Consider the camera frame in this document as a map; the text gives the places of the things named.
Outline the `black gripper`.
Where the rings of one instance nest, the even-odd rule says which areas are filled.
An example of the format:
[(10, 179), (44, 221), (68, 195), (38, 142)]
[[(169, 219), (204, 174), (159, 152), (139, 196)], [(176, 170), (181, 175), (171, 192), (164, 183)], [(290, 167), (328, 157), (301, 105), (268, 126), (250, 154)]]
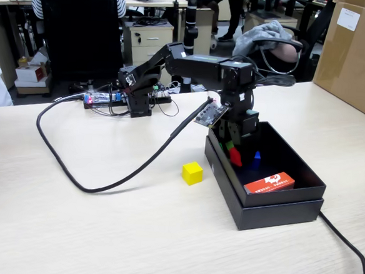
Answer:
[(220, 102), (227, 111), (218, 125), (219, 145), (223, 151), (229, 151), (234, 145), (240, 146), (241, 163), (248, 165), (256, 153), (255, 136), (259, 126), (259, 113), (253, 111), (253, 91), (224, 90), (220, 94)]

